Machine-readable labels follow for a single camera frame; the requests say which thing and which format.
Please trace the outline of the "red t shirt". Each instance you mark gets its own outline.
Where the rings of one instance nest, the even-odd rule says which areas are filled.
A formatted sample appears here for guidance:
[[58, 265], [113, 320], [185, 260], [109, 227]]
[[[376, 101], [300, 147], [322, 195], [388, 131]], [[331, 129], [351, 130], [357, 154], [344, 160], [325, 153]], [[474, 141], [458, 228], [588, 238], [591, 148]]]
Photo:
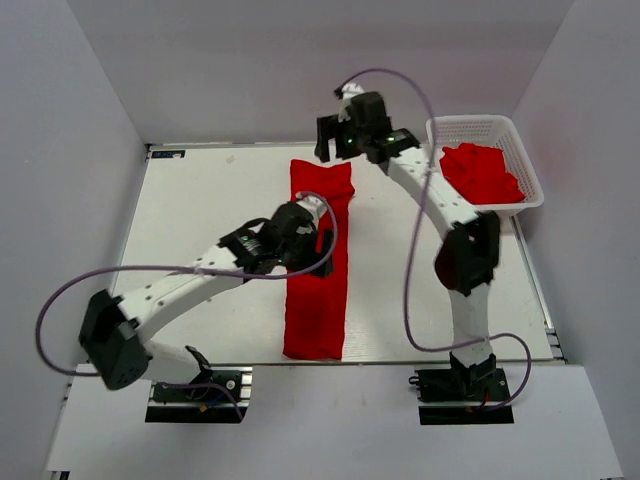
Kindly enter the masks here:
[[326, 198], [335, 213], [338, 234], [329, 276], [304, 275], [287, 281], [283, 355], [294, 360], [340, 360], [348, 294], [349, 204], [355, 195], [351, 165], [322, 167], [294, 159], [290, 190], [292, 194], [312, 191]]

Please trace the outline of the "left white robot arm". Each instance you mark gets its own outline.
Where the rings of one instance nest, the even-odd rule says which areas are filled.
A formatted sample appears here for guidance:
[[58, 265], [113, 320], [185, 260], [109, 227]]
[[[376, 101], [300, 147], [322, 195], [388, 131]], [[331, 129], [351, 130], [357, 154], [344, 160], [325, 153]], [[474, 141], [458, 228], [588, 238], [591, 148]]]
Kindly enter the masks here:
[[79, 343], [110, 390], [149, 379], [202, 398], [212, 380], [206, 357], [154, 336], [216, 295], [253, 279], [276, 279], [278, 267], [285, 268], [284, 278], [330, 275], [338, 228], [321, 230], [320, 223], [335, 219], [324, 198], [306, 193], [280, 205], [272, 217], [252, 219], [221, 237], [190, 265], [164, 266], [162, 278], [118, 296], [102, 290], [89, 301]]

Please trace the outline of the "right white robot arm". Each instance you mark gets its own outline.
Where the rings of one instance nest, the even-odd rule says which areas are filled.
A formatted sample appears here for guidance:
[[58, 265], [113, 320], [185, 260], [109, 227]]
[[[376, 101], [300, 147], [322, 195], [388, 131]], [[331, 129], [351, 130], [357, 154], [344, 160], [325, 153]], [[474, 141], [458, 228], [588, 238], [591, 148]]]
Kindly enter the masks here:
[[349, 160], [363, 155], [401, 186], [428, 218], [442, 244], [434, 260], [436, 276], [449, 293], [453, 344], [449, 369], [435, 375], [435, 387], [452, 399], [482, 394], [496, 370], [489, 343], [488, 296], [499, 263], [501, 222], [480, 212], [437, 171], [435, 154], [407, 129], [395, 129], [383, 97], [348, 83], [334, 92], [338, 113], [316, 122], [316, 157]]

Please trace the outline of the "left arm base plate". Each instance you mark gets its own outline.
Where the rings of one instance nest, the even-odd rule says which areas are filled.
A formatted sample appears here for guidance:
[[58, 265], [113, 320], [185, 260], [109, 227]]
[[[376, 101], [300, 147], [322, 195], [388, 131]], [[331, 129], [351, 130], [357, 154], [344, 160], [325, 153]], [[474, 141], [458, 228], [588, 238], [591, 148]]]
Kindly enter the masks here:
[[252, 368], [214, 367], [205, 383], [224, 387], [229, 397], [211, 386], [175, 389], [153, 385], [145, 422], [150, 424], [240, 424], [249, 407]]

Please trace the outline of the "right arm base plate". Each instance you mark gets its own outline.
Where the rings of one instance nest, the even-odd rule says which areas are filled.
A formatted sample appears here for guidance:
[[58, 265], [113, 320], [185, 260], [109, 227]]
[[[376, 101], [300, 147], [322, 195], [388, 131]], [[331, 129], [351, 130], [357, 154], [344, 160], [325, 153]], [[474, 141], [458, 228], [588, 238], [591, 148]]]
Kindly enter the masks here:
[[417, 393], [422, 426], [507, 425], [514, 423], [512, 407], [495, 408], [510, 391], [503, 369], [463, 391], [451, 369], [416, 370], [408, 383]]

